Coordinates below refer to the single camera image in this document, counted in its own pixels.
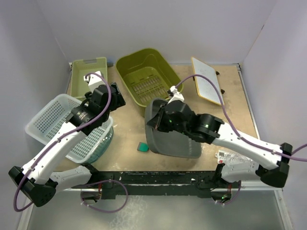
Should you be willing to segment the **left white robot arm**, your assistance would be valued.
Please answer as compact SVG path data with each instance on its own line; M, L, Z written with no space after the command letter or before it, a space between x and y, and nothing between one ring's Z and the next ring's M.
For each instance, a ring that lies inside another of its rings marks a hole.
M99 177L91 168L113 137L111 111L125 105L116 83L102 84L84 101L60 94L27 125L26 132L44 148L9 176L32 205L47 204L65 189L97 186Z

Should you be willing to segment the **large grey plastic tub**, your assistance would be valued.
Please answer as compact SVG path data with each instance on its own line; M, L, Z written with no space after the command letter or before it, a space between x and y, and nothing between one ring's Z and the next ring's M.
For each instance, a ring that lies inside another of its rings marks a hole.
M160 98L153 99L145 108L145 135L149 149L158 154L197 159L201 156L201 144L192 140L187 135L176 131L168 133L157 131L146 123L155 116L162 104L168 101Z

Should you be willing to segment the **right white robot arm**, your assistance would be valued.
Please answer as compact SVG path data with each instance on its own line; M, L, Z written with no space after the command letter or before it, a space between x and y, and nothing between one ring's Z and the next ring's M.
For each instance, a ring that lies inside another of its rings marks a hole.
M242 132L211 114L196 114L181 101L167 103L161 99L145 109L148 130L175 132L198 143L224 147L250 159L246 163L223 163L213 176L217 187L242 180L260 179L266 185L283 188L289 173L293 147L288 143L271 144Z

